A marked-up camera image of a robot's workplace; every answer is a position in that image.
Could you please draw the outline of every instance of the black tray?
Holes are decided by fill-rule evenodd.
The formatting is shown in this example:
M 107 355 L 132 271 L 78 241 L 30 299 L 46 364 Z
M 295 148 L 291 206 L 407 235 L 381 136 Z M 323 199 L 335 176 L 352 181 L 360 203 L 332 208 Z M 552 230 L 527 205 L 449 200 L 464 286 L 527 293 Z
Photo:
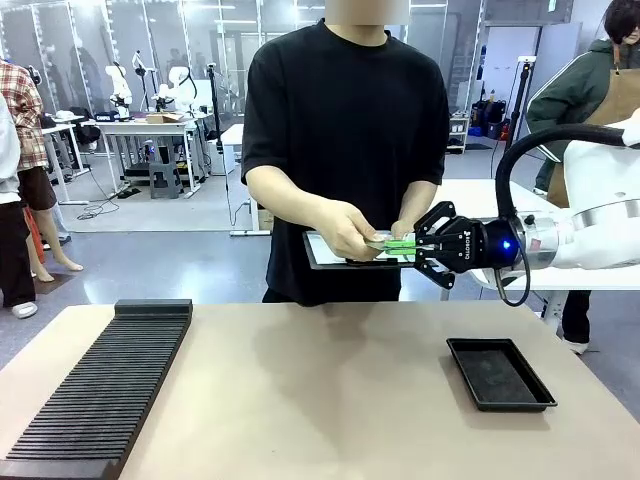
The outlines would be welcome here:
M 450 338 L 447 345 L 479 410 L 543 412 L 558 406 L 512 340 Z

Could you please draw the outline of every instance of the man in black t-shirt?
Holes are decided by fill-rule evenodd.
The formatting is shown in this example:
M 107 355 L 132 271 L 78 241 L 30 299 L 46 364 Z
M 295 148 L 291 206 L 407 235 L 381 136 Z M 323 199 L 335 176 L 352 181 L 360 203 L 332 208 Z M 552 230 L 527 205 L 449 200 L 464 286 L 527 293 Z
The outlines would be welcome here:
M 326 22 L 255 55 L 242 168 L 253 198 L 276 217 L 265 302 L 398 300 L 399 270 L 311 270 L 303 232 L 317 230 L 342 258 L 370 261 L 379 252 L 365 242 L 377 230 L 402 238 L 433 201 L 447 94 L 438 65 L 384 30 L 405 8 L 406 0 L 328 0 Z

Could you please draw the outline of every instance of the man's neck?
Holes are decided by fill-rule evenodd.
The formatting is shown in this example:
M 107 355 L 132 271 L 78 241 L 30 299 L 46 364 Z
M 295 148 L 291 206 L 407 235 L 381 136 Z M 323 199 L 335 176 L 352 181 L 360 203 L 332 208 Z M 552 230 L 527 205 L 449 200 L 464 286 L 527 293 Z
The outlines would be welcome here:
M 327 25 L 333 33 L 363 47 L 379 47 L 387 42 L 384 25 Z

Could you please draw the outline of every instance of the white shirt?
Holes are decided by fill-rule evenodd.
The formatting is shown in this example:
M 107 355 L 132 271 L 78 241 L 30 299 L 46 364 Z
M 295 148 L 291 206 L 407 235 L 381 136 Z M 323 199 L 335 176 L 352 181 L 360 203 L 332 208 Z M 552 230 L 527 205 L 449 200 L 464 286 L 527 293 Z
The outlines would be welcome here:
M 7 102 L 0 95 L 0 204 L 20 201 L 17 177 L 19 161 L 20 140 Z

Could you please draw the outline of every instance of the green jacket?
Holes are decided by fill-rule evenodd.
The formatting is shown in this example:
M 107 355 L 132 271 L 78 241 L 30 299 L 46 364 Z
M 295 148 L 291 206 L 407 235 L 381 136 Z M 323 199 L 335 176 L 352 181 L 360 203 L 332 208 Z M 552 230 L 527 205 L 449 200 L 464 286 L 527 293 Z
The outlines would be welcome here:
M 620 48 L 621 68 L 640 68 L 640 48 Z M 531 133 L 567 123 L 584 123 L 609 91 L 613 65 L 611 40 L 596 40 L 589 51 L 562 69 L 536 93 L 527 109 Z M 554 142 L 540 148 L 549 159 L 538 174 L 536 187 L 547 191 L 555 162 L 561 162 L 569 142 Z

